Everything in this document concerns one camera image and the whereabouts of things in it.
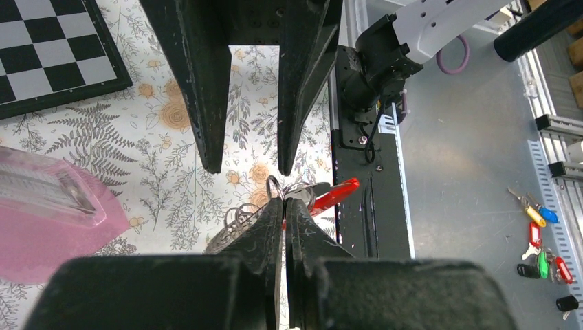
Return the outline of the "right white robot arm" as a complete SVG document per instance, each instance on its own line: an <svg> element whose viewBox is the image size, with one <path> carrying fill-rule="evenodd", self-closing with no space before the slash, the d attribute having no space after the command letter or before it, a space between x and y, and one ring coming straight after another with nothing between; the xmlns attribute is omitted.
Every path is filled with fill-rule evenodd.
<svg viewBox="0 0 583 330"><path fill-rule="evenodd" d="M190 117L203 168L221 171L233 45L277 45L278 168L289 175L303 124L337 58L341 1L143 1ZM504 1L413 1L358 36L344 97L395 96L450 41Z"/></svg>

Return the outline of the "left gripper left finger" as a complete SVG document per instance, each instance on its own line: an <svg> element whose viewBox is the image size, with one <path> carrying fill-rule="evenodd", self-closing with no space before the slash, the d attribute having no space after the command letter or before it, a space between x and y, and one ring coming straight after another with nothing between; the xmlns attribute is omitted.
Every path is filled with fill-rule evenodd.
<svg viewBox="0 0 583 330"><path fill-rule="evenodd" d="M74 258L26 329L277 329L283 201L217 254Z"/></svg>

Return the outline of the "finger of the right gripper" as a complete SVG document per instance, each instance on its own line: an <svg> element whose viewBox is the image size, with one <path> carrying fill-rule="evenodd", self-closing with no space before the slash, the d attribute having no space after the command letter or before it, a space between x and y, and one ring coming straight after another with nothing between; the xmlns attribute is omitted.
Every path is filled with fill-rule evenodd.
<svg viewBox="0 0 583 330"><path fill-rule="evenodd" d="M212 1L141 1L181 89L203 168L221 172L231 54Z"/></svg>
<svg viewBox="0 0 583 330"><path fill-rule="evenodd" d="M290 175L303 125L336 61L342 1L287 1L278 79L278 169Z"/></svg>

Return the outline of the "floral table mat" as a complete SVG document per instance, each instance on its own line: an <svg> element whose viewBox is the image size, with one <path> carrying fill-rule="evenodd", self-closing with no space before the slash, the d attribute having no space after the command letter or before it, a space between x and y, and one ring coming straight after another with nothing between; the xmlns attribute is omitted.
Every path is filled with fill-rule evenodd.
<svg viewBox="0 0 583 330"><path fill-rule="evenodd" d="M329 101L321 92L302 129L292 174L276 156L275 46L233 46L223 165L207 173L176 80L137 1L99 8L128 69L125 91L3 120L1 144L90 170L120 202L129 229L100 255L200 252L231 219L267 201L265 182L332 180Z"/></svg>

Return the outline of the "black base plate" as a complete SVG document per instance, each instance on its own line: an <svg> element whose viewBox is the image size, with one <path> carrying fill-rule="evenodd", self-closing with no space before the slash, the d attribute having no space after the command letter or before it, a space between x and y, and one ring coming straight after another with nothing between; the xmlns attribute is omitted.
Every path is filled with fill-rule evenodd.
<svg viewBox="0 0 583 330"><path fill-rule="evenodd" d="M339 46L329 78L333 182L360 186L335 207L336 238L356 257L415 257L395 104L355 110L344 93L355 73L355 50Z"/></svg>

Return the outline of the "black tag key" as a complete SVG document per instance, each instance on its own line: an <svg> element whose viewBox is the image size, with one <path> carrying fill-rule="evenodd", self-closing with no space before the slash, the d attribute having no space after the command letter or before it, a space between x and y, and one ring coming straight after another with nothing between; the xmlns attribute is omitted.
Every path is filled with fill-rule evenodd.
<svg viewBox="0 0 583 330"><path fill-rule="evenodd" d="M516 271L519 276L525 278L539 279L541 277L540 271L535 265L520 263L517 264Z"/></svg>
<svg viewBox="0 0 583 330"><path fill-rule="evenodd" d="M572 311L579 308L579 300L574 295L564 296L555 301L557 309L562 313L562 319L566 320Z"/></svg>

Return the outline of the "black white checkerboard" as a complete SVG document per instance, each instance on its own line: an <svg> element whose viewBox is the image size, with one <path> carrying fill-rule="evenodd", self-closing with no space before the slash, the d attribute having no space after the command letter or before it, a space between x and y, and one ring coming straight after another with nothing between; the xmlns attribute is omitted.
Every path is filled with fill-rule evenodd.
<svg viewBox="0 0 583 330"><path fill-rule="evenodd" d="M1 118L132 84L95 1L1 2Z"/></svg>

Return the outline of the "red tag key bunch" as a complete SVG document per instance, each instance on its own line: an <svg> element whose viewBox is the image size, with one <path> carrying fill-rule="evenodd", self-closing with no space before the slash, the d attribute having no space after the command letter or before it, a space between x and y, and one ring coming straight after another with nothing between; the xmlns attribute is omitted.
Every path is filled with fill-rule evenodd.
<svg viewBox="0 0 583 330"><path fill-rule="evenodd" d="M270 175L262 192L268 201L274 197L280 197L283 201L290 198L301 200L310 215L315 217L344 201L359 187L360 182L354 177L334 186L327 182L300 182L283 188L275 176ZM262 208L253 203L230 208L223 219L223 228L208 242L204 252L216 254L224 250L254 225Z"/></svg>

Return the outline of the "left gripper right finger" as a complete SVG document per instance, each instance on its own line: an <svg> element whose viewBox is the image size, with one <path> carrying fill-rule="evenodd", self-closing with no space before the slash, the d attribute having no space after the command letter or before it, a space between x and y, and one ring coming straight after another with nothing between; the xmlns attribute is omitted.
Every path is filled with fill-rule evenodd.
<svg viewBox="0 0 583 330"><path fill-rule="evenodd" d="M298 329L515 329L496 281L451 259L356 258L287 199L289 323Z"/></svg>

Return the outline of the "pink transparent box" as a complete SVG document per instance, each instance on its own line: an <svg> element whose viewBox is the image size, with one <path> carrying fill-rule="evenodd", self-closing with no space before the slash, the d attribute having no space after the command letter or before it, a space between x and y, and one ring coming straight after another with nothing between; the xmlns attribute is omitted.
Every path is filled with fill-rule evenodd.
<svg viewBox="0 0 583 330"><path fill-rule="evenodd" d="M89 171L1 147L1 279L45 283L128 229L117 197Z"/></svg>

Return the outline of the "spare red tag key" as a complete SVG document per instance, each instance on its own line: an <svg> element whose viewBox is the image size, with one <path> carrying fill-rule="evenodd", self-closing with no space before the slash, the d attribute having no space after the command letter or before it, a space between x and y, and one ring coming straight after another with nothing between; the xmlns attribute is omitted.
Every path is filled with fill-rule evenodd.
<svg viewBox="0 0 583 330"><path fill-rule="evenodd" d="M522 254L521 258L523 261L527 260L530 256L537 256L541 253L542 247L542 232L540 226L531 222L529 224L529 245L525 253Z"/></svg>

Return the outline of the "blue tag key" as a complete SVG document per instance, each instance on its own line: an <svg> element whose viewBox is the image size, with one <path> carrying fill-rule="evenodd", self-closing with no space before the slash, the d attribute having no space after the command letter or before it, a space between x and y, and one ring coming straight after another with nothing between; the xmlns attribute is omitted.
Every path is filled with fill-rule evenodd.
<svg viewBox="0 0 583 330"><path fill-rule="evenodd" d="M527 196L533 202L535 209L539 212L545 221L553 224L559 223L558 215L554 211L539 203L530 192L527 193Z"/></svg>

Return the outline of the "spare yellow tag key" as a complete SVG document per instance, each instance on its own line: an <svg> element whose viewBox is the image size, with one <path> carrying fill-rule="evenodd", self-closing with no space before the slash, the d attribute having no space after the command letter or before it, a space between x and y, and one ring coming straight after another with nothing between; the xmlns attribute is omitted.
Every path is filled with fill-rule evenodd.
<svg viewBox="0 0 583 330"><path fill-rule="evenodd" d="M545 228L547 226L546 220L542 217L542 215L529 203L528 198L523 195L519 195L517 192L512 190L511 188L507 189L509 193L511 193L517 200L519 200L522 208L524 209L525 213L529 216L529 218L535 222L539 227Z"/></svg>

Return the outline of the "spare green tag key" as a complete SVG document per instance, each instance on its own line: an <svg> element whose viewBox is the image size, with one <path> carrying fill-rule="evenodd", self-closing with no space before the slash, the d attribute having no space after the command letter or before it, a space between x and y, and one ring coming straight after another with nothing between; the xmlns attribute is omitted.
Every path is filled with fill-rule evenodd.
<svg viewBox="0 0 583 330"><path fill-rule="evenodd" d="M548 278L549 276L549 262L545 252L539 253L537 256L538 272L541 278Z"/></svg>

